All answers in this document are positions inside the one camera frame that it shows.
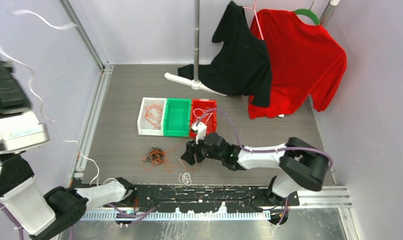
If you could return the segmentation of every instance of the metal pole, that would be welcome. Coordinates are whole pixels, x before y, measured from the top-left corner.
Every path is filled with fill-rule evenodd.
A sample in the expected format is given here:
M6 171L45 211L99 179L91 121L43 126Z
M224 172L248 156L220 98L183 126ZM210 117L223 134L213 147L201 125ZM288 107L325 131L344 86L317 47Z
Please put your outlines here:
M94 59L95 63L97 63L98 67L103 70L105 68L105 65L103 64L100 56L97 54L96 48L94 47L93 43L90 40L90 37L88 37L87 33L85 32L85 29L79 20L77 14L75 13L71 3L69 0L58 0L60 2L60 5L63 7L64 11L66 12L67 16L69 19L76 24L76 30L78 32L78 35L81 37L82 41L84 42L84 45L88 49L89 53L91 54L92 58Z
M323 11L319 22L322 26L324 26L328 20L330 19L331 15L334 12L334 9L337 7L337 5L339 4L340 0L330 0L328 2L328 5L326 6L325 10Z
M194 82L199 82L200 0L194 0Z

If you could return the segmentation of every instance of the green hanger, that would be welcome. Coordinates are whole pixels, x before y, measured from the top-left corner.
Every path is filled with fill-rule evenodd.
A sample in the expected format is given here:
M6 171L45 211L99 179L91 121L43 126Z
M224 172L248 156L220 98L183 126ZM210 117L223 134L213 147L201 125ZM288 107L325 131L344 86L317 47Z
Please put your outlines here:
M303 15L310 18L315 25L320 25L320 20L317 15L311 11L312 6L314 5L315 0L313 0L312 5L310 5L309 9L300 8L294 11L296 15Z

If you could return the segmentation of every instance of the black t-shirt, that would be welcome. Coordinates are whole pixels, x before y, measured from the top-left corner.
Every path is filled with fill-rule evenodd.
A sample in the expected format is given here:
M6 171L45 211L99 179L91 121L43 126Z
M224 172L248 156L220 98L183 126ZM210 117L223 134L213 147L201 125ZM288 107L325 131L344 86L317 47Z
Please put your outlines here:
M243 7L228 4L212 42L223 42L223 47L210 65L199 66L200 81L226 95L253 95L251 104L269 107L272 72L267 45L250 32ZM194 65L178 68L178 75L194 79Z

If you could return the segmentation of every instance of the clothes hanger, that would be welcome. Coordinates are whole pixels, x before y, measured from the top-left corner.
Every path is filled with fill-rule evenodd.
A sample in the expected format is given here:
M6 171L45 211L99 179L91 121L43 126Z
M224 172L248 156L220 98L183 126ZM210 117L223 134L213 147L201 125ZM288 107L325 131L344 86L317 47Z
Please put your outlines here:
M317 15L311 11L312 6L314 5L315 0L312 1L312 5L310 5L309 9L300 8L294 11L296 15L303 15L310 18L315 25L320 25L320 20Z
M254 17L256 18L257 28L259 28L260 37L264 40L264 35L262 34L261 25L259 24L258 14L256 13L256 4L258 4L258 0L254 0L253 7L243 6L243 9L253 9Z

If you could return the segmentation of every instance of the plastic bin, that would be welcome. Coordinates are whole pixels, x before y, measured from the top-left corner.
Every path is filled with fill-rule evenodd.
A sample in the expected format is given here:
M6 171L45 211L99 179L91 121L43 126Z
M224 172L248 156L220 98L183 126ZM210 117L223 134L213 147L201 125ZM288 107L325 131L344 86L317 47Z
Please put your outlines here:
M197 117L201 117L203 112L208 110L208 109L215 109L217 107L216 105L216 100L209 100L209 99L193 99L191 101L191 118L190 118L190 125L189 125L189 136L191 138L195 138L196 134L191 131L191 125L197 121ZM201 121L202 123L206 124L207 126L207 132L206 134L214 133L216 131L216 125L217 125L217 120L216 120L216 111L212 111L213 113L210 117L205 116L203 120Z
M138 115L138 134L163 136L166 98L143 97Z
M190 133L191 99L168 98L164 116L164 136L185 137Z

